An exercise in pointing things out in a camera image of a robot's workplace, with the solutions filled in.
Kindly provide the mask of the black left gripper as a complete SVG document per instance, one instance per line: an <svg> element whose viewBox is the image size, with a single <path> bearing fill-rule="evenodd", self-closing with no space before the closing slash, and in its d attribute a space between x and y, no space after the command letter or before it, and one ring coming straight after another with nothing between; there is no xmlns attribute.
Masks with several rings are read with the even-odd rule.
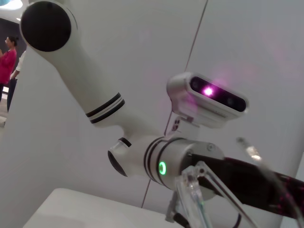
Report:
<svg viewBox="0 0 304 228"><path fill-rule="evenodd" d="M194 154L191 164L205 162L241 203L281 216L296 218L290 206L274 184L250 163L232 159L216 159Z"/></svg>

